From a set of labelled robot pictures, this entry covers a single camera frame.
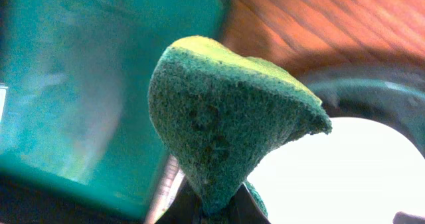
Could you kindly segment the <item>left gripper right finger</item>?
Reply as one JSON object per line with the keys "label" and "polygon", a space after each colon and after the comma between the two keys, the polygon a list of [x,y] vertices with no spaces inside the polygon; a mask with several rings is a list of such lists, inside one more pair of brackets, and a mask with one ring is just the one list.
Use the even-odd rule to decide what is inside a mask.
{"label": "left gripper right finger", "polygon": [[228,224],[270,224],[245,184],[230,199],[226,208],[226,220]]}

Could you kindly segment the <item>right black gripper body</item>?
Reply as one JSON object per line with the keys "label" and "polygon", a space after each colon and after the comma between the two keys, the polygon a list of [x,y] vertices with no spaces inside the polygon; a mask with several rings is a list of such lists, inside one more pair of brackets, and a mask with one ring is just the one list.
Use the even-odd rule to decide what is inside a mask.
{"label": "right black gripper body", "polygon": [[392,220],[393,224],[425,224],[425,218],[408,214],[402,211],[397,212]]}

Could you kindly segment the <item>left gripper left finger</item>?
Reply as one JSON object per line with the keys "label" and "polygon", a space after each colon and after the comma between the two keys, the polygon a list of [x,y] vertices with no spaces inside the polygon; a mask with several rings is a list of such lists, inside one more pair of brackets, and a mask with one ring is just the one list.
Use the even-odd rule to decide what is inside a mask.
{"label": "left gripper left finger", "polygon": [[183,180],[170,207],[155,224],[200,224],[201,200],[190,183]]}

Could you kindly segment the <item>white plate top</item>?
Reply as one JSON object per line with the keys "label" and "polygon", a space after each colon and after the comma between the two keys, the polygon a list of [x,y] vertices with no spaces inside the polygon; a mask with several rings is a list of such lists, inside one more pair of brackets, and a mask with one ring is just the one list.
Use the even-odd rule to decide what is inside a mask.
{"label": "white plate top", "polygon": [[391,223],[424,214],[424,158],[400,132],[334,118],[330,134],[270,152],[249,175],[272,223]]}

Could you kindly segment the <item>green yellow sponge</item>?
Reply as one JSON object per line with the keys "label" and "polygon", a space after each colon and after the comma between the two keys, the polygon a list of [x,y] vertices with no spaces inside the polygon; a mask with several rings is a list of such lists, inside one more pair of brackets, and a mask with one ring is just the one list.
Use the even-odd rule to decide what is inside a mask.
{"label": "green yellow sponge", "polygon": [[148,90],[151,123],[207,215],[221,212],[271,151],[329,134],[321,104],[281,67],[202,36],[169,45]]}

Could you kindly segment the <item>black rectangular water tray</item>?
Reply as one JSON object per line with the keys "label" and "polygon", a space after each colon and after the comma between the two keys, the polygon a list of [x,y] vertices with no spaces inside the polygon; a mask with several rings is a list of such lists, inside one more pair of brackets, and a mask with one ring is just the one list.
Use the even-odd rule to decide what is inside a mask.
{"label": "black rectangular water tray", "polygon": [[163,51],[217,38],[230,0],[1,0],[1,221],[143,223],[169,154]]}

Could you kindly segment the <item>black round tray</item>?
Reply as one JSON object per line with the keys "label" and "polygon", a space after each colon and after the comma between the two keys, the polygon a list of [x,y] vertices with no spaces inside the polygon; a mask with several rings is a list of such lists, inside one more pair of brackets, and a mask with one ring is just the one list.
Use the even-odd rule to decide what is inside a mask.
{"label": "black round tray", "polygon": [[385,124],[424,154],[424,71],[395,66],[324,68],[301,76],[330,117]]}

